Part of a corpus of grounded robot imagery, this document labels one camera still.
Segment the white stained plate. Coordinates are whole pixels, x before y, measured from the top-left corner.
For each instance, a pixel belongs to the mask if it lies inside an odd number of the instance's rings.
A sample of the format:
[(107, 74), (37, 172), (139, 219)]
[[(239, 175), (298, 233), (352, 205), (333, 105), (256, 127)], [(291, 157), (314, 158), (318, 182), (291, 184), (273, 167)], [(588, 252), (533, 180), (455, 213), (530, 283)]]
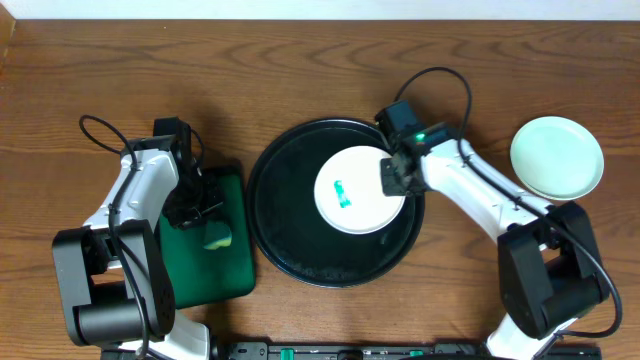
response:
[(389, 225), (405, 198), (383, 192), (381, 161), (391, 156), (372, 146), (354, 146), (331, 156), (319, 170), (313, 188), (321, 217), (334, 229), (364, 235)]

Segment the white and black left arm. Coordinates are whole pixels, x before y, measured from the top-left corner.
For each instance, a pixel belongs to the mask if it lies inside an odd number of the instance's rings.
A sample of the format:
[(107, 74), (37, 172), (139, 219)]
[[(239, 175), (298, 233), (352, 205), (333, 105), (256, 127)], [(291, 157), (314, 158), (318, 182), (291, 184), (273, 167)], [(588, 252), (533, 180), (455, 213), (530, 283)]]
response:
[(52, 243), (67, 333), (77, 346), (137, 359), (210, 359), (210, 331), (175, 304), (154, 230), (166, 199), (195, 174), (190, 151), (124, 153), (100, 208)]

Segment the mint green plate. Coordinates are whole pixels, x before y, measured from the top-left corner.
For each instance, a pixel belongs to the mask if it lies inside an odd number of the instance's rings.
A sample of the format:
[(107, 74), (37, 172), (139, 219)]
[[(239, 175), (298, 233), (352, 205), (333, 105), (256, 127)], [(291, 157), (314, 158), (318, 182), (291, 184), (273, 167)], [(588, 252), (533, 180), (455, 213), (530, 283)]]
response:
[(587, 195), (604, 173), (604, 154), (594, 135), (561, 116), (542, 116), (524, 124), (513, 137), (509, 154), (520, 181), (552, 200)]

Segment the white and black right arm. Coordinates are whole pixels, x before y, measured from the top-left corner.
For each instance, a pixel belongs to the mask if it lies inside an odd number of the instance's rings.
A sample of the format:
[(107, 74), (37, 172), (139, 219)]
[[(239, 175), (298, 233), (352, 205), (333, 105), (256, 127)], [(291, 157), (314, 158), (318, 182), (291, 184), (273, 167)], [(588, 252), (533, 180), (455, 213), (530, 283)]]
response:
[(620, 299), (576, 203), (554, 206), (523, 190), (465, 140), (418, 134), (386, 145), (392, 156), (381, 163), (385, 193), (439, 192), (496, 242), (506, 315), (485, 342), (491, 356), (541, 359), (576, 334), (575, 321)]

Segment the green and yellow sponge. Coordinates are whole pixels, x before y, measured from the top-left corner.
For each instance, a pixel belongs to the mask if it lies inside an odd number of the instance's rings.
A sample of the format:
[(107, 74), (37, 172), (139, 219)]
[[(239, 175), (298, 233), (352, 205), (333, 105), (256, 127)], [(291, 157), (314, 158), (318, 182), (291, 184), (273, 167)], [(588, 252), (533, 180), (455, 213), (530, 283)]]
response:
[(203, 248), (206, 250), (217, 250), (229, 247), (232, 244), (231, 228), (222, 221), (208, 221), (205, 226), (203, 238)]

